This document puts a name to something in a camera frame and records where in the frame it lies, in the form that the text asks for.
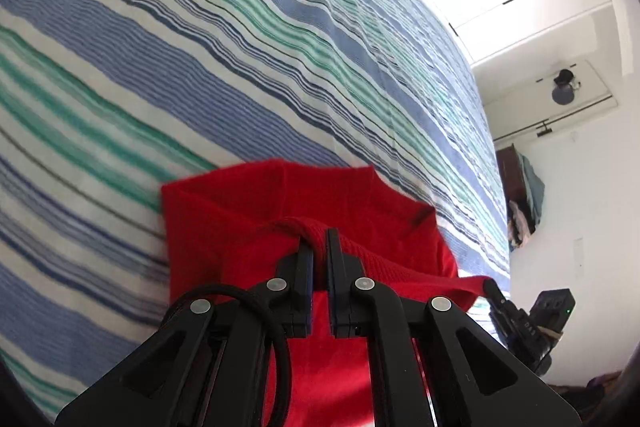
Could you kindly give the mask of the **pile of clothes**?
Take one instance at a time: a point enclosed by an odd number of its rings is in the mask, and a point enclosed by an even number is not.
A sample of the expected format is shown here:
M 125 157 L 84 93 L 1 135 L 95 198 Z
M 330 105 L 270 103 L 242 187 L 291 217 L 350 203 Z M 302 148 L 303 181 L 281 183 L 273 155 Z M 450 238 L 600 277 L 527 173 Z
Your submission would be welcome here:
M 514 251 L 530 241 L 537 225 L 526 200 L 509 199 L 506 210 L 508 210 L 509 247 L 510 251 Z

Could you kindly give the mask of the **dark hat on door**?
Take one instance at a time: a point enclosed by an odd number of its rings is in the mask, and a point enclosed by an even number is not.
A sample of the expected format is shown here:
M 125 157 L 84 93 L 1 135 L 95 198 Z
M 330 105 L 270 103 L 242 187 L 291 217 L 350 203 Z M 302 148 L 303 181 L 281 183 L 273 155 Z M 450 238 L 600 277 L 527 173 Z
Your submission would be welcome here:
M 573 80 L 575 76 L 569 69 L 561 69 L 553 79 L 552 100 L 558 105 L 568 105 L 575 100 Z

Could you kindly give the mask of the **teal folded cloth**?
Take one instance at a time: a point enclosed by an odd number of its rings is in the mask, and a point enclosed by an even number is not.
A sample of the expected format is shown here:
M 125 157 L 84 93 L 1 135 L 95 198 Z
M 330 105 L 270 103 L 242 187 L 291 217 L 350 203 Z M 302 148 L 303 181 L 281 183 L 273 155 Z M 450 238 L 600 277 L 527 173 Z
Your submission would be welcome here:
M 542 218 L 542 206 L 544 205 L 544 182 L 537 176 L 533 165 L 522 153 L 518 153 L 521 170 L 524 176 L 527 204 L 532 214 L 534 227 L 537 228 Z

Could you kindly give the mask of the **striped blue green bedspread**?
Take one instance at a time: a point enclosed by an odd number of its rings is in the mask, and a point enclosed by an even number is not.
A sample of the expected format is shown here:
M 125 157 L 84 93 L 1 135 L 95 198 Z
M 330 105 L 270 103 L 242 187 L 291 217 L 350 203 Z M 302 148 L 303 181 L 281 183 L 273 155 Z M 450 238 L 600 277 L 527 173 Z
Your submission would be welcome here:
M 164 183 L 371 166 L 510 285 L 471 67 L 421 0 L 1 0 L 1 358 L 46 418 L 162 318 Z

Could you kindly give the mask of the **dark wooden side cabinet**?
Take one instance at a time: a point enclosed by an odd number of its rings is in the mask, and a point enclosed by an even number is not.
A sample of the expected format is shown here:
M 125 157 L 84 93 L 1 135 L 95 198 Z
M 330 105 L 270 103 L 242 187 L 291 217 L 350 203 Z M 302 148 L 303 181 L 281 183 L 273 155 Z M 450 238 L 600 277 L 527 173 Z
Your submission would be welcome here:
M 518 151 L 510 145 L 496 153 L 504 196 L 510 202 L 525 202 L 526 187 Z

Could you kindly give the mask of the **red rabbit sweater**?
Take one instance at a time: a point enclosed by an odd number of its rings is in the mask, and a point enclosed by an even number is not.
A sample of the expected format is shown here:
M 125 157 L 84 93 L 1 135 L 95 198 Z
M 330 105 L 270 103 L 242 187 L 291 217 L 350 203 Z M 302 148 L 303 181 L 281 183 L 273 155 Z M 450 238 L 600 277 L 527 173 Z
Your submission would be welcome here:
M 314 251 L 310 335 L 288 344 L 292 426 L 369 426 L 367 343 L 331 335 L 326 233 L 359 258 L 371 279 L 404 298 L 449 298 L 461 309 L 482 295 L 460 277 L 435 210 L 396 192 L 371 167 L 311 167 L 280 159 L 219 169 L 164 185 L 170 293 L 208 284 L 251 288 L 307 243 Z

